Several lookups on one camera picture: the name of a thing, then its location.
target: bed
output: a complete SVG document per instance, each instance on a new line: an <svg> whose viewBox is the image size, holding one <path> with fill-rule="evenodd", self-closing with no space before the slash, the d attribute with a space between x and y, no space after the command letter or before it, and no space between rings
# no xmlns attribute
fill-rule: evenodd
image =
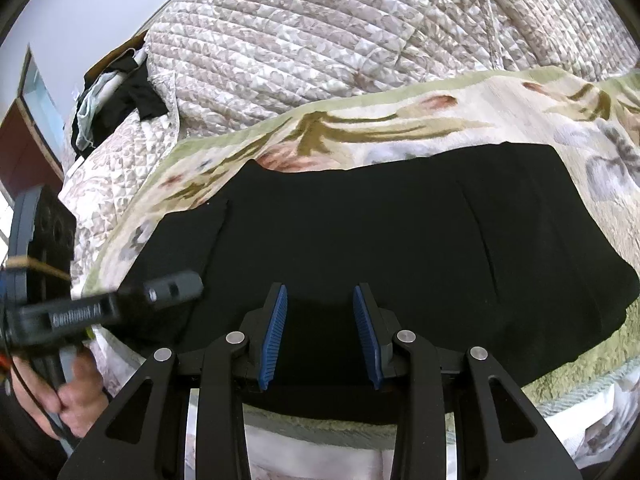
<svg viewBox="0 0 640 480"><path fill-rule="evenodd" d="M169 114L133 112L61 193L78 218L76 294L116 287L165 213L249 158L314 171L503 141L555 147L640 271L639 52L607 0L174 0L145 47ZM580 466L608 460L636 418L639 319L636 301L609 339L525 388ZM96 332L115 393L142 358ZM388 475L393 427L250 407L246 422L255 478Z"/></svg>

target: light blue cloth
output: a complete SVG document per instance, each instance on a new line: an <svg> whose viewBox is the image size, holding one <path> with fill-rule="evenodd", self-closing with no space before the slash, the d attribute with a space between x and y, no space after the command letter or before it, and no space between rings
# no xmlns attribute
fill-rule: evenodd
<svg viewBox="0 0 640 480"><path fill-rule="evenodd" d="M93 147L94 145L92 142L93 136L90 134L90 131L91 123L97 112L97 96L104 85L116 77L116 75L117 72L101 74L78 107L78 113L76 114L78 117L78 138L76 139L76 146L80 151L86 150L89 146Z"/></svg>
<svg viewBox="0 0 640 480"><path fill-rule="evenodd" d="M133 49L127 49L120 57L124 56L130 50ZM135 52L133 59L136 61L138 66L141 66L146 60L145 49L141 48L139 51ZM105 102L109 100L116 89L127 77L129 77L129 74L125 74L123 72L102 73L84 96L84 99L78 107L78 112L76 113L76 117L78 118L78 137L76 138L76 146L80 151L84 151L89 146L94 146L94 135L91 131L91 123L94 120L94 116L102 109Z"/></svg>

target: brown door frame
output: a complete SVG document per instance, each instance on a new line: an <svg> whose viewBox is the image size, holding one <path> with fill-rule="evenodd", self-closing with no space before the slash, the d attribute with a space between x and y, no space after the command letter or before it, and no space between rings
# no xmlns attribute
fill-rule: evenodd
<svg viewBox="0 0 640 480"><path fill-rule="evenodd" d="M20 74L20 86L18 86L18 97L15 99L14 102L18 108L18 111L20 112L20 115L22 116L22 119L24 120L24 123L27 126L27 129L29 130L29 133L31 134L31 137L33 137L34 142L38 145L45 160L51 166L51 169L54 171L54 173L56 173L59 179L64 182L65 175L62 171L62 164L56 158L56 155L53 153L53 151L51 151L49 144L42 136L42 133L40 132L40 129L38 128L38 125L33 119L33 116L29 111L29 107L27 106L27 103L24 101L24 97L22 96L23 94L22 91L24 90L24 80L27 77L27 69L29 67L29 63L32 57L33 56L31 55L31 48L27 46L27 54L24 56L24 63L22 64L22 73Z"/></svg>

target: quilted blanket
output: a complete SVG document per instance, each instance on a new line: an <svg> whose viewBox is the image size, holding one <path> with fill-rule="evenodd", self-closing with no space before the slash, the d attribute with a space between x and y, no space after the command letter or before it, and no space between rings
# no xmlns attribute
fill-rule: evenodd
<svg viewBox="0 0 640 480"><path fill-rule="evenodd" d="M187 135L471 70L623 75L638 48L607 0L174 0L146 36Z"/></svg>
<svg viewBox="0 0 640 480"><path fill-rule="evenodd" d="M277 171L348 169L503 141L555 147L607 239L640 271L639 134L637 71L597 84L551 67L526 72L475 72L388 92L307 104L225 136L180 141L133 197L107 242L96 251L97 256L91 257L95 263L86 275L84 292L118 286L165 213L203 203L249 158ZM107 386L114 393L142 362L139 355L104 329L97 330L94 351ZM528 385L525 392L540 412L553 416L593 397L637 368L639 355L640 303L636 301L627 310L625 324L608 340L576 362ZM257 440L250 445L260 447L265 440L259 427L269 417L255 412L250 416L257 426L251 430L251 439ZM365 435L380 446L392 442L393 430L389 428L289 419L280 421L280 425L331 430L329 433L349 442L354 435ZM193 433L190 443L193 456ZM286 464L274 470L269 455L258 454L265 462L257 458L254 465L281 474L291 471ZM318 478L379 475L380 471L367 470L361 476Z"/></svg>
<svg viewBox="0 0 640 480"><path fill-rule="evenodd" d="M146 178L178 140L180 119L173 73L150 78L169 110L140 121L134 110L114 133L68 178L60 200L76 215L76 245L71 264L72 294L78 296L87 272L107 236Z"/></svg>

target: white wall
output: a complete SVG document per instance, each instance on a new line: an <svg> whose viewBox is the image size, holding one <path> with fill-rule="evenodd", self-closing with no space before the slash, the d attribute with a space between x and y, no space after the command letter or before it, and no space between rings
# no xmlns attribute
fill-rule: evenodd
<svg viewBox="0 0 640 480"><path fill-rule="evenodd" d="M0 45L0 120L17 96L27 45L64 119L74 88L167 0L30 0Z"/></svg>

